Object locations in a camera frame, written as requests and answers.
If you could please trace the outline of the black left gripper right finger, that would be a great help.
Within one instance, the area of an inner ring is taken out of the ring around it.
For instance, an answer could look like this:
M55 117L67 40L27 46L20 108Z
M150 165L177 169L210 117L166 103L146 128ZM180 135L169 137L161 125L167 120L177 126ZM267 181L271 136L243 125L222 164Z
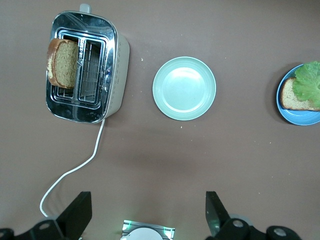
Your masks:
M249 240L249 224L237 217L230 216L215 191L205 194L205 218L211 236L208 240Z

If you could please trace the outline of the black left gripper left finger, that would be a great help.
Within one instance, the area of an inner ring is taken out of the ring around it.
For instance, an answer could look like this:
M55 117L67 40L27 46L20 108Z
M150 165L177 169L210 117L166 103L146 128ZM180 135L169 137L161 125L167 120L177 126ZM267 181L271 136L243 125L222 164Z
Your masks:
M82 191L56 218L37 223L14 240L78 240L92 219L91 192Z

